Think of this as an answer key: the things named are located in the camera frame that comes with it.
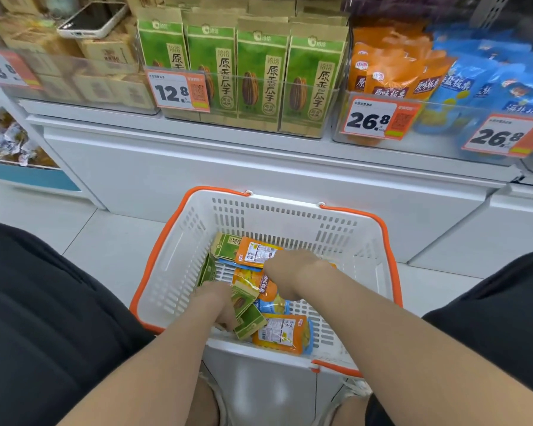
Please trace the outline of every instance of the price tag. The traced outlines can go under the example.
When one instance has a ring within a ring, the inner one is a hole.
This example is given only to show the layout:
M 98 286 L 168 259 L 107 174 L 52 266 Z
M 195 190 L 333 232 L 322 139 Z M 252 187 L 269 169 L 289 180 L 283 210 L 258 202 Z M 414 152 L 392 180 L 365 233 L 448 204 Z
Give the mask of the price tag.
M 0 85 L 43 89 L 21 57 L 7 50 L 0 50 Z
M 525 158 L 533 152 L 533 118 L 491 115 L 462 149 Z
M 419 103 L 354 97 L 341 128 L 346 135 L 401 140 L 420 110 Z
M 209 112 L 205 75 L 146 70 L 156 105 L 169 109 Z

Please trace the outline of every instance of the shopping basket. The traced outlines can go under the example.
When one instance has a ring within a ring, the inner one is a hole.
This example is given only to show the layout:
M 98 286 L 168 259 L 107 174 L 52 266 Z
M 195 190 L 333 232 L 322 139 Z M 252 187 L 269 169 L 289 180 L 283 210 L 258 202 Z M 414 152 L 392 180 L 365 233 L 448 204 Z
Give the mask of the shopping basket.
M 402 306 L 397 264 L 386 225 L 379 217 L 250 191 L 196 187 L 186 193 L 164 226 L 132 300 L 131 311 L 147 329 L 162 332 L 185 311 L 217 232 L 248 236 L 287 249 L 311 250 L 360 284 Z M 217 265 L 217 279 L 231 282 L 234 268 Z M 218 329 L 212 330 L 207 345 L 315 372 L 328 368 L 360 376 L 334 331 L 306 301 L 292 302 L 290 311 L 311 320 L 314 349 L 309 356 L 259 348 Z

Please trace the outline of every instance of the hand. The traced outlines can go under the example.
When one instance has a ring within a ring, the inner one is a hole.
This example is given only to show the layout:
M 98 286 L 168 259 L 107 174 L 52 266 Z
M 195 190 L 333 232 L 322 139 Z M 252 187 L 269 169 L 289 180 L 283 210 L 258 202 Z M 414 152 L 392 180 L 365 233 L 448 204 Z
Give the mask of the hand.
M 217 308 L 215 322 L 228 331 L 232 331 L 238 326 L 235 317 L 235 309 L 231 302 L 231 285 L 222 281 L 206 281 L 202 286 L 195 289 L 195 299 L 210 302 L 212 307 Z
M 299 301 L 302 299 L 299 287 L 301 273 L 318 262 L 324 263 L 308 250 L 283 249 L 265 262 L 264 272 L 277 285 L 280 297 L 287 301 Z

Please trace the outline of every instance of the qr code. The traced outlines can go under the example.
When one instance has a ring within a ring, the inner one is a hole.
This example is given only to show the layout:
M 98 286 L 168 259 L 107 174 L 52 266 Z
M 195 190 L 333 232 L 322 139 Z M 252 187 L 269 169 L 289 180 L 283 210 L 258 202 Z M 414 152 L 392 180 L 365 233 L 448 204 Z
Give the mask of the qr code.
M 391 130 L 394 131 L 403 131 L 407 128 L 412 120 L 412 114 L 397 114 L 393 121 L 391 122 Z
M 205 85 L 192 85 L 192 99 L 205 101 Z

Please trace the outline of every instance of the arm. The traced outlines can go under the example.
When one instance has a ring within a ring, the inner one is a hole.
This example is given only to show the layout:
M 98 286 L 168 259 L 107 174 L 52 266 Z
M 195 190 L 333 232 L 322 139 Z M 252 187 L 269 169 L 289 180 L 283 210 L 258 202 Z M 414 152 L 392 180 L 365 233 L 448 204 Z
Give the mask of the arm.
M 533 424 L 532 391 L 310 252 L 278 251 L 264 269 L 331 325 L 397 426 Z
M 205 286 L 162 335 L 128 359 L 58 426 L 184 426 L 214 322 L 236 326 L 231 287 Z

